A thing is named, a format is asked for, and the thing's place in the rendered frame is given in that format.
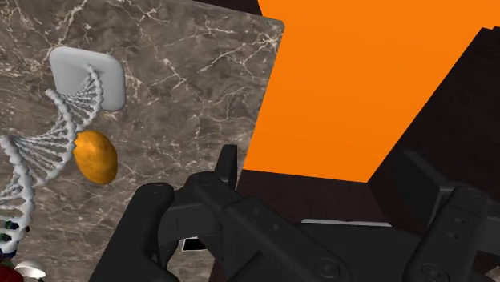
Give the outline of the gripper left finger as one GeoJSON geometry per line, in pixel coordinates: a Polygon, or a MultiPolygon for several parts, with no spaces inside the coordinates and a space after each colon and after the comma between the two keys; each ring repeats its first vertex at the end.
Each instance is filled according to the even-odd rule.
{"type": "Polygon", "coordinates": [[[346,264],[259,200],[236,192],[237,147],[182,188],[148,183],[132,196],[88,282],[179,282],[166,269],[197,236],[228,282],[352,282],[346,264]]]}

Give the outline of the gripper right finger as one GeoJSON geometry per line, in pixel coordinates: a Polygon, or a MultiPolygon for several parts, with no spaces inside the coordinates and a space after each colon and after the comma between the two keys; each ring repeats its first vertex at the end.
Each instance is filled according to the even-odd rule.
{"type": "Polygon", "coordinates": [[[449,181],[415,151],[403,151],[395,171],[402,198],[425,224],[403,281],[495,282],[475,271],[474,261],[479,251],[500,256],[500,203],[449,181]]]}

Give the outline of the black flat rectangle white edge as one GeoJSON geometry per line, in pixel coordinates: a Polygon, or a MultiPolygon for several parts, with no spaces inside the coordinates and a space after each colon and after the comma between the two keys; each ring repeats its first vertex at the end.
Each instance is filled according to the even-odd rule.
{"type": "Polygon", "coordinates": [[[181,245],[182,252],[201,252],[206,249],[206,246],[198,237],[186,238],[181,245]]]}

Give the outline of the yellow-orange potato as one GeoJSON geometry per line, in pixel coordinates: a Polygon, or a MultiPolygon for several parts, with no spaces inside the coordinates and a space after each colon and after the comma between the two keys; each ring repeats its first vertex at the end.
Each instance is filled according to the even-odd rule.
{"type": "Polygon", "coordinates": [[[111,141],[99,131],[79,132],[73,150],[81,173],[97,184],[111,183],[118,170],[117,151],[111,141]]]}

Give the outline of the white dome-shaped object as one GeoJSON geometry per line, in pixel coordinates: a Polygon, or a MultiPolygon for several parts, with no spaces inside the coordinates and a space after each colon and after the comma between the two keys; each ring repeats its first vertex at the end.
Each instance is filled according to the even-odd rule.
{"type": "Polygon", "coordinates": [[[36,280],[46,277],[46,267],[37,260],[24,260],[18,263],[14,269],[24,277],[36,280]]]}

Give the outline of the white double helix sculpture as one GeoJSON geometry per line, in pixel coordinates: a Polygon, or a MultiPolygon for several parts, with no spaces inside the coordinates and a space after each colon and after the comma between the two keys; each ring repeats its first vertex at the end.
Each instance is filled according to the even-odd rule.
{"type": "Polygon", "coordinates": [[[119,111],[126,104],[124,70],[113,56],[60,46],[49,61],[55,88],[45,94],[58,110],[54,125],[40,135],[0,137],[13,167],[0,191],[0,257],[15,255],[32,221],[36,188],[57,178],[71,160],[78,133],[99,111],[119,111]]]}

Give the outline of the red round object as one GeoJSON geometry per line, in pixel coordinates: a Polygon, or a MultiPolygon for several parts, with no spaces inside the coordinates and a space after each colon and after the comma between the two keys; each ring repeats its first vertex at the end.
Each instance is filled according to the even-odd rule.
{"type": "Polygon", "coordinates": [[[13,268],[0,265],[0,282],[24,282],[24,277],[13,268]]]}

